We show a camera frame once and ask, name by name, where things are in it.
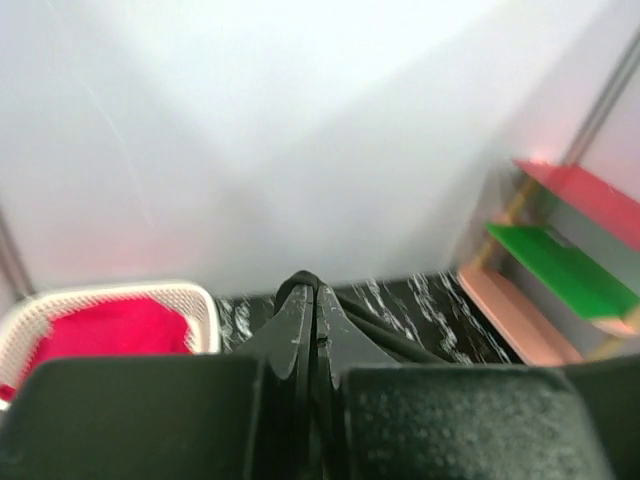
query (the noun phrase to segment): shelving unit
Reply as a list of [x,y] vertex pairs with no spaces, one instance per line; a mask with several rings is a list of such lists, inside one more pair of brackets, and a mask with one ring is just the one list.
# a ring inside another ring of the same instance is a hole
[[579,317],[609,335],[590,355],[604,358],[640,333],[640,297],[579,248],[546,226],[514,225],[538,185],[640,251],[640,204],[579,166],[518,160],[530,178],[503,215],[488,224],[491,235],[475,260],[458,272],[462,286],[514,350],[529,364],[562,365],[580,354],[509,280],[486,264],[502,245]]

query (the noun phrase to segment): black marble surface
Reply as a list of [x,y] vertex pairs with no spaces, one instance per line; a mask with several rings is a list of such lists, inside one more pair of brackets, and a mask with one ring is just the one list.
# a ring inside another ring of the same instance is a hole
[[[457,363],[520,363],[520,359],[462,290],[455,274],[334,287],[425,349]],[[218,298],[223,350],[251,337],[273,315],[274,295]]]

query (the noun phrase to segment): plastic laundry basket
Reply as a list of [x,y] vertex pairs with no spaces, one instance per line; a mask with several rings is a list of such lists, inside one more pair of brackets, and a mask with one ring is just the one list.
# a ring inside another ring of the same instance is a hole
[[[100,301],[153,298],[180,313],[188,324],[186,344],[193,353],[220,350],[218,311],[211,295],[189,282],[111,285],[38,294],[16,304],[0,329],[0,384],[17,387],[40,339],[47,335],[49,318]],[[0,409],[8,404],[0,400]]]

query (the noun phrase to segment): shelf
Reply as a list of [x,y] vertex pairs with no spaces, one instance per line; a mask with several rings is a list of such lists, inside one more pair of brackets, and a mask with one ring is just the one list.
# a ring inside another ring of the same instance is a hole
[[639,298],[633,291],[580,249],[554,238],[550,229],[495,224],[487,228],[579,317],[619,322],[638,305]]
[[515,163],[629,248],[640,251],[640,203],[578,165]]
[[553,367],[580,363],[582,357],[542,313],[499,273],[465,266],[460,284],[520,358]]

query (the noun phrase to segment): red cloth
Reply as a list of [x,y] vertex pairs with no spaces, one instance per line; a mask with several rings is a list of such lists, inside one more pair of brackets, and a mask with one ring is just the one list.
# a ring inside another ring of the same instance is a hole
[[[190,353],[186,320],[150,298],[106,301],[50,320],[53,332],[38,342],[24,378],[54,358]],[[0,387],[3,400],[14,393],[8,385]]]

